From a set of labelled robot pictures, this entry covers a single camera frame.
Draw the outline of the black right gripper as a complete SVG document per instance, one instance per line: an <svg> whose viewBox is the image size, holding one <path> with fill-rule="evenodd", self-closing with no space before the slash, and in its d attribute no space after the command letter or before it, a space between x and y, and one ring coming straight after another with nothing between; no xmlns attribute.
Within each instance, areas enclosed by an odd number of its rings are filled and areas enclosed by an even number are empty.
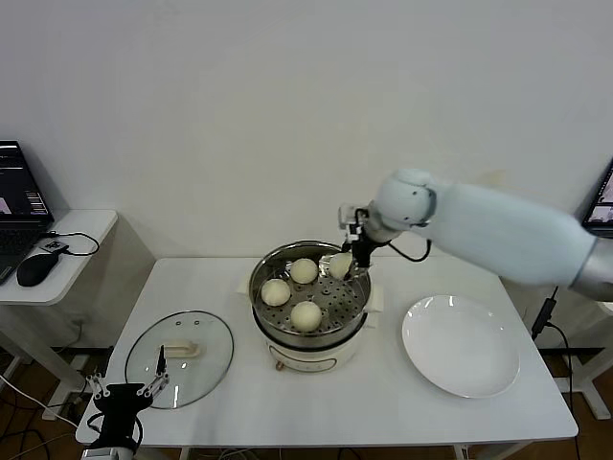
<svg viewBox="0 0 613 460"><path fill-rule="evenodd" d="M353 241L344 241L341 246L342 253L352 253L353 260L350 262L345 274L345 281L350 282L369 274L371 256L381 246L381 243L371 239L363 227L356 230Z"/></svg>

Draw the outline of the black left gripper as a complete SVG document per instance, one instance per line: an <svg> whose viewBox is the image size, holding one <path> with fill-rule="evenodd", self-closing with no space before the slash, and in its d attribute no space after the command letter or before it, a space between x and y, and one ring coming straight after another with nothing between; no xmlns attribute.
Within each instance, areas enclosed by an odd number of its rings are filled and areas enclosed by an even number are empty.
<svg viewBox="0 0 613 460"><path fill-rule="evenodd" d="M143 439L142 424L137 421L140 411L152 404L152 396L158 396L170 382L165 346L161 345L154 379L148 384L118 383L106 387L104 375L95 372L86 377L94 398L94 405L102 414L102 426L93 449L137 449Z"/></svg>

